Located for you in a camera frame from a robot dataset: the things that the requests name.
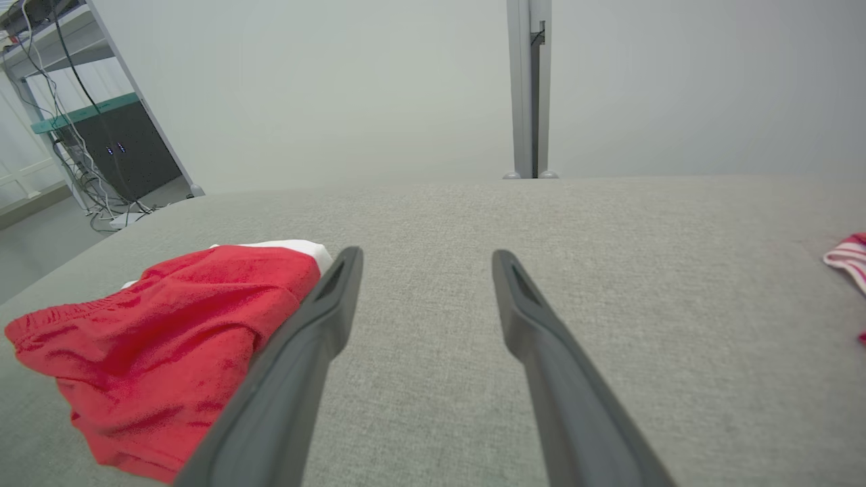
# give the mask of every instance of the red and white striped fabric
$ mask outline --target red and white striped fabric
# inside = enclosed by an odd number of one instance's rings
[[[855,233],[844,239],[835,249],[827,252],[824,263],[847,271],[866,294],[866,232]],[[866,333],[860,335],[860,341],[866,345]]]

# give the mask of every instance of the gray fabric surface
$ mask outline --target gray fabric surface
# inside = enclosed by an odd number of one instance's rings
[[[682,485],[863,485],[866,298],[821,263],[866,186],[764,177],[499,181],[196,198],[96,244],[0,321],[114,292],[211,244],[365,251],[306,485],[544,485],[491,252],[513,251]],[[0,346],[10,485],[148,485],[101,467],[51,380]]]

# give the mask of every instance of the white partition panel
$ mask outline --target white partition panel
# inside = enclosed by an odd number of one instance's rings
[[[842,0],[553,0],[548,165],[866,178],[864,22]]]
[[[502,0],[89,4],[209,194],[514,169]]]

